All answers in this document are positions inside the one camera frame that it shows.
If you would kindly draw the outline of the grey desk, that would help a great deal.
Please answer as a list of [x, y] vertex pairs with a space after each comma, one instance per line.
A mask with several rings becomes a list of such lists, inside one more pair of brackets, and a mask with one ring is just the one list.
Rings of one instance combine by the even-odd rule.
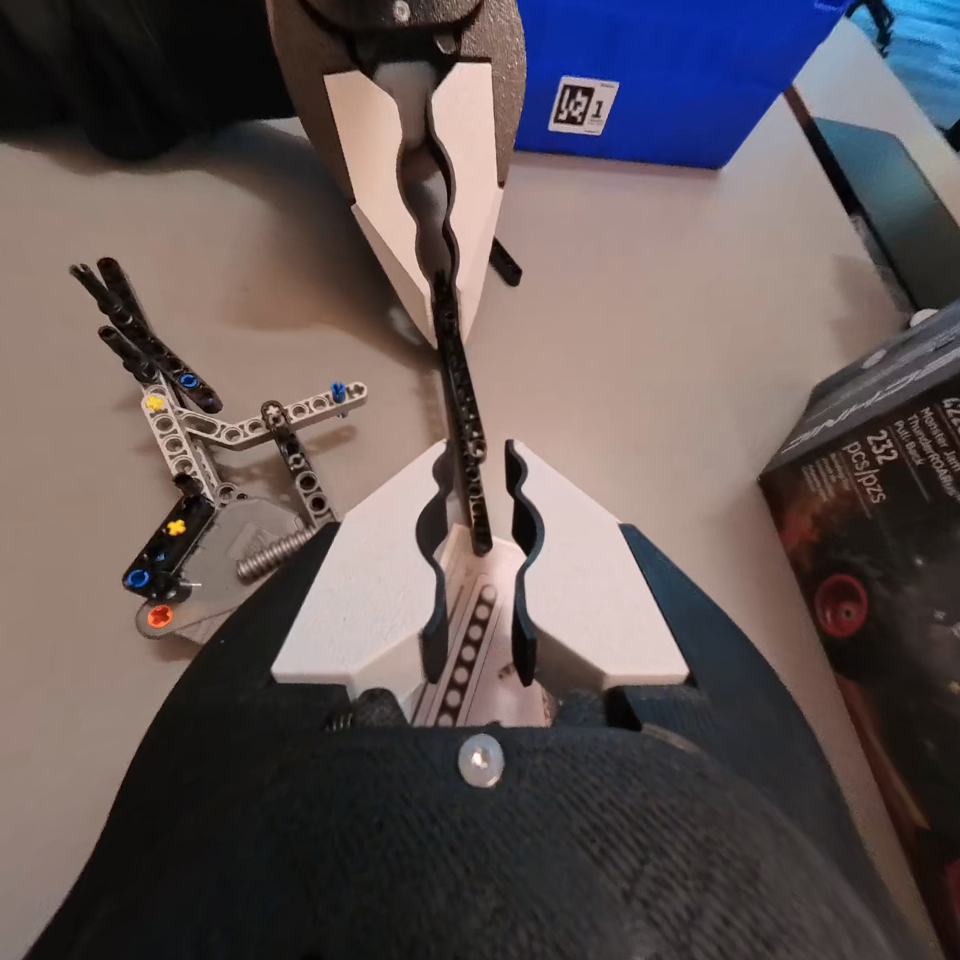
[[[755, 478], [818, 381], [899, 316], [790, 107], [719, 173], [522, 153], [468, 354], [510, 533], [503, 444], [638, 527], [774, 666], [883, 881], [928, 922]], [[429, 347], [299, 124], [125, 166], [77, 134], [2, 143], [2, 958], [21, 958], [102, 831], [199, 647], [146, 640], [119, 579], [176, 500], [138, 386], [68, 273], [117, 258], [231, 419], [334, 379], [369, 400], [308, 432], [341, 511], [446, 436]]]

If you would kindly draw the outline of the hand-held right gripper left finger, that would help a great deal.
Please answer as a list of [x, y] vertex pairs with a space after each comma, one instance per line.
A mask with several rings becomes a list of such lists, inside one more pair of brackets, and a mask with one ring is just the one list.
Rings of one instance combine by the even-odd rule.
[[344, 517], [271, 675], [342, 686], [351, 701], [388, 690], [411, 721], [449, 655], [446, 580], [452, 451], [438, 441]]

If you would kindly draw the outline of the black flat panel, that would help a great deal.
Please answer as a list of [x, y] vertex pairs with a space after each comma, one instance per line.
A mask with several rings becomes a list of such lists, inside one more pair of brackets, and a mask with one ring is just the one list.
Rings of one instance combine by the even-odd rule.
[[894, 134], [815, 117], [811, 145], [847, 212], [858, 215], [916, 309], [959, 297], [959, 226]]

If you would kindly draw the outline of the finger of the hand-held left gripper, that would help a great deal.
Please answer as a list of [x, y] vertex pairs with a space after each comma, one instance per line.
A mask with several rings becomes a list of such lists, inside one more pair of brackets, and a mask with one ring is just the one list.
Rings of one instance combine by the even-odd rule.
[[399, 105], [359, 70], [328, 74], [324, 85], [350, 182], [351, 211], [411, 322], [436, 348], [433, 294], [417, 256], [418, 225], [400, 182]]
[[492, 79], [489, 63], [457, 62], [429, 102], [431, 134], [450, 176], [445, 222], [462, 339], [478, 311], [501, 206]]

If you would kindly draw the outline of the black toy set box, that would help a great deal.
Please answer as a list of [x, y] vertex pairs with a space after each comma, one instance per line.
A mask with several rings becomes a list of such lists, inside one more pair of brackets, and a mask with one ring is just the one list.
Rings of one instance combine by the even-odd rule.
[[942, 953], [958, 958], [958, 301], [817, 384], [758, 484]]

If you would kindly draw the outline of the grey black toy brick assembly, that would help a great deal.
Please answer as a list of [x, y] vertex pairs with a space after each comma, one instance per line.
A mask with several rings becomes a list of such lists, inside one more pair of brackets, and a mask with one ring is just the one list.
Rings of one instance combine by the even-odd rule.
[[[99, 259], [96, 269], [71, 265], [69, 273], [106, 318], [98, 336], [137, 382], [140, 410], [177, 490], [174, 508], [121, 577], [140, 600], [136, 629], [148, 640], [205, 644], [263, 580], [340, 521], [301, 432], [362, 407], [368, 388], [335, 381], [325, 392], [287, 405], [269, 400], [258, 414], [225, 421], [217, 392], [157, 335], [114, 258]], [[219, 471], [214, 450], [263, 445], [283, 463], [291, 507], [252, 496]]]

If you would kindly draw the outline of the blue parts bin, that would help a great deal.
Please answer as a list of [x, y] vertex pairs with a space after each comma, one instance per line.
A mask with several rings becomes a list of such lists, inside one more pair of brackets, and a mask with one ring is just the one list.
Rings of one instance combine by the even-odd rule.
[[842, 17], [838, 1], [523, 1], [515, 148], [718, 170]]

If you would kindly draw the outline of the white instruction booklet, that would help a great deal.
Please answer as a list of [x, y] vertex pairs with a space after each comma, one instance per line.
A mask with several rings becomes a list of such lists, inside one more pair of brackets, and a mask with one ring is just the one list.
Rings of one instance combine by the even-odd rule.
[[474, 554], [468, 529], [456, 524], [442, 548], [448, 604], [448, 657], [438, 683], [419, 692], [416, 727], [549, 727], [553, 703], [537, 683], [525, 686], [514, 665], [512, 624], [520, 547], [496, 538]]

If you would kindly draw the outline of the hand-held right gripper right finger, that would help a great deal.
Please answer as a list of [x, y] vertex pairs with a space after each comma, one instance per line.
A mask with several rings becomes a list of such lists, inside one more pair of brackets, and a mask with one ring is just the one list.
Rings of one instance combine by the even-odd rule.
[[578, 697], [692, 677], [622, 522], [523, 441], [505, 442], [510, 533], [523, 559], [510, 624], [515, 673], [551, 722]]

